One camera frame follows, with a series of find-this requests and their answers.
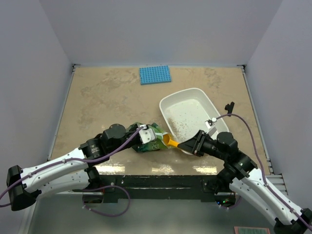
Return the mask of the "orange plastic scoop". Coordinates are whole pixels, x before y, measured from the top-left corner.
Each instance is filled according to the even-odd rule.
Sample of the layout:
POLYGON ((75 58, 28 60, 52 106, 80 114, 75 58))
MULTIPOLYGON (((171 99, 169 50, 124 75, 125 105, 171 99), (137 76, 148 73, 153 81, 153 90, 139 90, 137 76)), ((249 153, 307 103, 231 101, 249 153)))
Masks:
POLYGON ((174 140, 173 136, 171 134, 165 134, 163 135, 163 143, 168 147, 177 148, 179 143, 174 140))

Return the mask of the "pink green board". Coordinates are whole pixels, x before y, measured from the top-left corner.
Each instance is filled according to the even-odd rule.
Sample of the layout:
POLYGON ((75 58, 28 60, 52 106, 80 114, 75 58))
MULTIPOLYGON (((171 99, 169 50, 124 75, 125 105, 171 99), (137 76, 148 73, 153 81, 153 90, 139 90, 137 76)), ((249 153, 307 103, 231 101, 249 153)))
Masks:
POLYGON ((256 228, 256 227, 234 227, 235 234, 270 234, 268 228, 256 228))

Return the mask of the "white litter box tray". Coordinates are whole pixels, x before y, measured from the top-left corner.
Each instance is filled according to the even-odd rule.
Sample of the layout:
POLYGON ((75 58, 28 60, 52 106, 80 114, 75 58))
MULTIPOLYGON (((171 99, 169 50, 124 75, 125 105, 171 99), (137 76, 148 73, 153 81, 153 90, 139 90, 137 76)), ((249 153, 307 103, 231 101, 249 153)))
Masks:
MULTIPOLYGON (((199 130, 206 132, 205 121, 220 116, 213 102, 199 88, 189 88, 170 94, 160 101, 159 108, 171 135, 179 143, 189 140, 199 130)), ((215 125, 218 133, 229 131, 222 119, 215 125)), ((217 134, 213 135, 212 139, 216 139, 217 134)))

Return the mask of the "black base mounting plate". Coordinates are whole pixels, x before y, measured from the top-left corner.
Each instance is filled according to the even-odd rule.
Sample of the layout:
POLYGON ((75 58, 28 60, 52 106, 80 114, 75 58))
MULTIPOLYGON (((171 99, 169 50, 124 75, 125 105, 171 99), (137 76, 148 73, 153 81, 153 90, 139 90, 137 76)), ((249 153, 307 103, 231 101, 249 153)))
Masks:
POLYGON ((200 200, 218 205, 233 205, 236 193, 219 188, 215 175, 100 175, 99 183, 87 189, 102 186, 120 186, 133 199, 200 200))

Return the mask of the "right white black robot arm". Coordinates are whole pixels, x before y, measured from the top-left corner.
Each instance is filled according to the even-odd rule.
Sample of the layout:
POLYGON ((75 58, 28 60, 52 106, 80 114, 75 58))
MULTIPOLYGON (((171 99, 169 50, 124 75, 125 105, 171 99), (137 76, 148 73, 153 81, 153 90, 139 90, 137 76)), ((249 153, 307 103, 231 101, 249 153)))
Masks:
POLYGON ((224 168, 217 174, 212 188, 237 193, 274 226, 275 233, 303 234, 312 228, 312 211, 282 194, 257 164, 239 150, 231 133, 221 132, 212 139, 200 130, 177 147, 196 156, 208 154, 223 160, 224 168))

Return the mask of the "green litter bag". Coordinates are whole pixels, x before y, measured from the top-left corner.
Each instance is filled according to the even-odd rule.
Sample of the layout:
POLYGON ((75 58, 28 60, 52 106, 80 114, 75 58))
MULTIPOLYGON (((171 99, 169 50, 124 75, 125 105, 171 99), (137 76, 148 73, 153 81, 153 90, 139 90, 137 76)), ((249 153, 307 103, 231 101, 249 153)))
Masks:
POLYGON ((154 140, 149 141, 146 144, 142 144, 139 140, 138 143, 133 145, 131 148, 135 150, 137 153, 169 149, 169 147, 166 146, 165 143, 163 142, 163 137, 164 135, 167 134, 167 132, 155 122, 153 122, 152 124, 147 124, 147 127, 153 129, 153 131, 156 134, 156 138, 154 140))

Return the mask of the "blue studded plate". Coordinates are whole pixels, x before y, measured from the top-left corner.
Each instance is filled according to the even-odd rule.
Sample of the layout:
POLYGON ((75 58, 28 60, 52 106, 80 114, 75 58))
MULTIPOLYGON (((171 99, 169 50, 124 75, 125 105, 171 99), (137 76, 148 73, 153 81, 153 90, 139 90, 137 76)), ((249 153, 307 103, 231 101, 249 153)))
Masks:
POLYGON ((169 66, 139 68, 140 84, 159 84, 172 81, 169 66))

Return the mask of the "black bag clip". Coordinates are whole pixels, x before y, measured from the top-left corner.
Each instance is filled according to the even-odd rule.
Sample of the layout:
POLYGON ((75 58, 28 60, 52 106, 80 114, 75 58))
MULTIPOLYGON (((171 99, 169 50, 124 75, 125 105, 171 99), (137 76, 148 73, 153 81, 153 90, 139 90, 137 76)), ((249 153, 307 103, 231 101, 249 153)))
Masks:
POLYGON ((227 103, 226 105, 225 105, 225 111, 227 111, 227 114, 229 114, 229 115, 231 115, 232 114, 232 112, 233 112, 233 109, 234 109, 234 105, 235 105, 235 103, 233 102, 233 101, 231 101, 230 103, 227 103))

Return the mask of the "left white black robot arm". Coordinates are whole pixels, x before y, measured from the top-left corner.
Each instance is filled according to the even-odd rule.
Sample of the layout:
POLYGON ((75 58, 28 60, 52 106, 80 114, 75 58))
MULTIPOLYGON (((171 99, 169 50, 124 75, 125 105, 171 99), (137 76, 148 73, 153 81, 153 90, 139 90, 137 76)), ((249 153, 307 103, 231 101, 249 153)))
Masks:
POLYGON ((19 165, 10 167, 7 188, 0 195, 7 195, 8 203, 1 204, 1 207, 20 211, 47 195, 67 190, 98 190, 101 179, 96 166, 123 150, 142 146, 146 129, 147 126, 140 123, 133 124, 129 129, 113 124, 61 157, 28 168, 19 165))

